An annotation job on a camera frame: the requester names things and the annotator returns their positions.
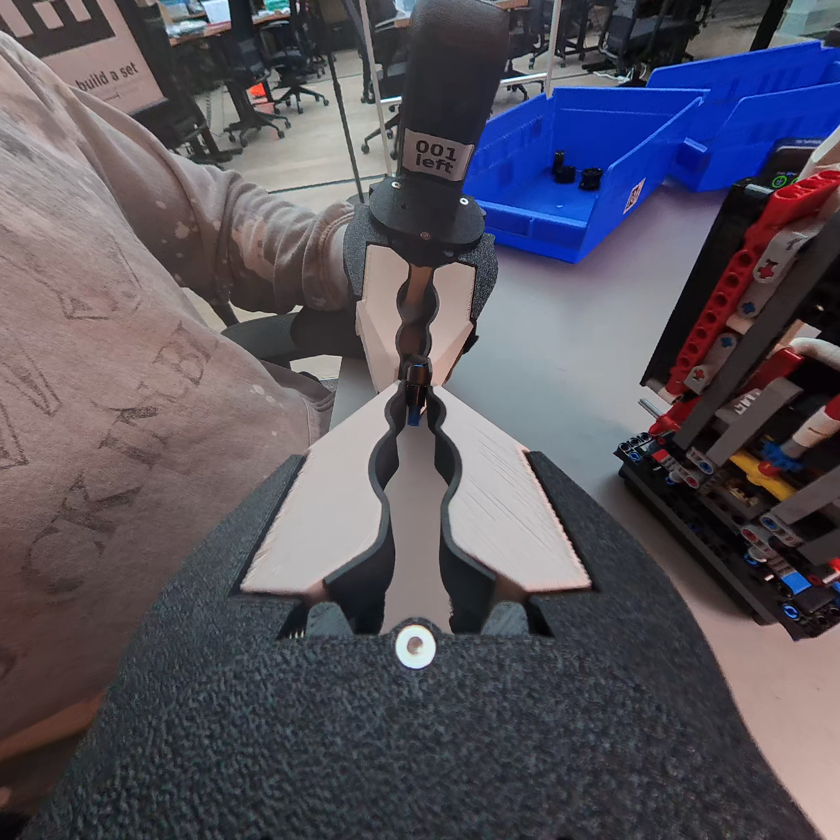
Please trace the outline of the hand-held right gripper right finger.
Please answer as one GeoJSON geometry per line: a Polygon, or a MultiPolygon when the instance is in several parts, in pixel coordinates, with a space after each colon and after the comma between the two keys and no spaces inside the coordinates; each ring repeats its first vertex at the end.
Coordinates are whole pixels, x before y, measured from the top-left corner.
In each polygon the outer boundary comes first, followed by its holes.
{"type": "Polygon", "coordinates": [[[430,390],[427,419],[434,465],[447,486],[439,566],[451,600],[522,601],[591,589],[530,451],[443,387],[430,390]]]}

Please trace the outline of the toy brick race car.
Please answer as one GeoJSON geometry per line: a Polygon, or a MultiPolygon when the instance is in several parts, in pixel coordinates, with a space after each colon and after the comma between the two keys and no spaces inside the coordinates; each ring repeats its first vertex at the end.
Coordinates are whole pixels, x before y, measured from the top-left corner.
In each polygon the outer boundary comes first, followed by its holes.
{"type": "Polygon", "coordinates": [[[839,623],[838,135],[735,182],[647,365],[667,403],[619,476],[729,598],[794,641],[839,623]]]}

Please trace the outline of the black and blue brick piece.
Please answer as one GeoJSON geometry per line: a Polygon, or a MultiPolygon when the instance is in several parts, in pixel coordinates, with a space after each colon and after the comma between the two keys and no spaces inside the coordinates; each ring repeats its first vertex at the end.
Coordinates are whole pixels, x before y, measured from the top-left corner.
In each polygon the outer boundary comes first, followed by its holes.
{"type": "Polygon", "coordinates": [[[411,354],[405,362],[403,381],[406,394],[406,422],[408,426],[418,427],[427,402],[427,394],[432,384],[433,370],[428,357],[411,354]]]}

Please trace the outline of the light grey desk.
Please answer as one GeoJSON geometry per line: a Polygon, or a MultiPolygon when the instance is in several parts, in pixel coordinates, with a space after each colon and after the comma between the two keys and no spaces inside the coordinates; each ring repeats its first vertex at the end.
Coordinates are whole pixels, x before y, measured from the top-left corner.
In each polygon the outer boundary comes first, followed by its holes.
{"type": "Polygon", "coordinates": [[[737,607],[617,476],[614,450],[652,417],[640,380],[724,192],[660,187],[578,265],[497,247],[479,339],[449,389],[543,452],[668,574],[754,740],[825,838],[838,838],[838,628],[793,641],[737,607]]]}

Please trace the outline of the blue storage bin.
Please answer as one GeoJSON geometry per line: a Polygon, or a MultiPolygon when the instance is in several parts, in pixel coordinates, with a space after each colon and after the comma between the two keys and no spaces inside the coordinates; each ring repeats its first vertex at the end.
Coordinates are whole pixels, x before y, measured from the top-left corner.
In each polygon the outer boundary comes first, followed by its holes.
{"type": "Polygon", "coordinates": [[[824,140],[839,123],[837,81],[741,98],[732,108],[703,102],[668,174],[694,193],[727,190],[759,174],[781,141],[824,140]]]}
{"type": "Polygon", "coordinates": [[[712,102],[810,88],[838,80],[839,48],[817,40],[663,66],[647,81],[650,89],[709,91],[712,102]]]}
{"type": "Polygon", "coordinates": [[[555,87],[488,120],[465,192],[497,243],[577,264],[663,184],[706,94],[555,87]],[[576,166],[574,184],[554,182],[556,150],[576,166]],[[604,171],[598,192],[579,189],[586,167],[604,171]]]}

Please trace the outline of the fiducial marker sign board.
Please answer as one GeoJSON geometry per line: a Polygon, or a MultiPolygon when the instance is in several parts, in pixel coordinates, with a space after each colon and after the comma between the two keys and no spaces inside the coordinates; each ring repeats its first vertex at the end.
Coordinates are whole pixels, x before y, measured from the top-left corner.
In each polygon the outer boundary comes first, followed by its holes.
{"type": "Polygon", "coordinates": [[[79,91],[128,114],[165,101],[135,2],[2,1],[2,31],[79,91]]]}

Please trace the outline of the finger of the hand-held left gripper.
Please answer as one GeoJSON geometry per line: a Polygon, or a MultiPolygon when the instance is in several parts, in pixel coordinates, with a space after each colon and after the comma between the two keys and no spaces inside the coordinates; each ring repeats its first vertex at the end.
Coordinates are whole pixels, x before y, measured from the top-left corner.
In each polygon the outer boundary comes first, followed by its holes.
{"type": "Polygon", "coordinates": [[[356,327],[377,392],[383,392],[400,378],[402,355],[397,348],[397,334],[402,329],[403,317],[396,300],[409,280],[409,270],[408,263],[390,248],[366,247],[356,327]]]}
{"type": "Polygon", "coordinates": [[[473,329],[471,311],[476,290],[476,268],[452,263],[435,269],[423,266],[426,280],[421,302],[420,354],[428,357],[432,386],[444,385],[473,329]]]}

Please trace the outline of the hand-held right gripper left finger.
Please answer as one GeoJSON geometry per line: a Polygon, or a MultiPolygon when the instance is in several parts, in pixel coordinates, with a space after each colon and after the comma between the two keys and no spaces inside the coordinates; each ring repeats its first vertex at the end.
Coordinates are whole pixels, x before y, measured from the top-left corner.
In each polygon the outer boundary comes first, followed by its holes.
{"type": "Polygon", "coordinates": [[[245,573],[248,594],[328,597],[328,577],[373,547],[383,503],[371,457],[393,430],[393,383],[313,444],[245,573]]]}

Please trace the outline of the person's left forearm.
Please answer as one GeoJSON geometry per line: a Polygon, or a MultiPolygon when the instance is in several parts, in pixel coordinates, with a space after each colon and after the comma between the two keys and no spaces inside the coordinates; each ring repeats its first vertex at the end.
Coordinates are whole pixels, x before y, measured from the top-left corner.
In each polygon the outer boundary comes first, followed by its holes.
{"type": "Polygon", "coordinates": [[[350,303],[343,240],[351,205],[300,207],[221,171],[166,155],[150,180],[168,223],[153,250],[175,281],[207,302],[252,312],[338,311],[350,303]]]}

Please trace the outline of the person's torso in bleached hoodie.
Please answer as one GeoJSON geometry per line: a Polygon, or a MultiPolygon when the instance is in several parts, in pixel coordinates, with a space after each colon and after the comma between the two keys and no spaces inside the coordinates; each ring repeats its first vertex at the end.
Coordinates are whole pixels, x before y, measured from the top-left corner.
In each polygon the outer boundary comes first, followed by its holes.
{"type": "Polygon", "coordinates": [[[2,761],[10,823],[70,755],[49,722],[87,716],[184,559],[327,432],[333,394],[210,328],[149,250],[169,227],[150,180],[184,157],[6,34],[1,78],[2,742],[47,747],[2,761]]]}

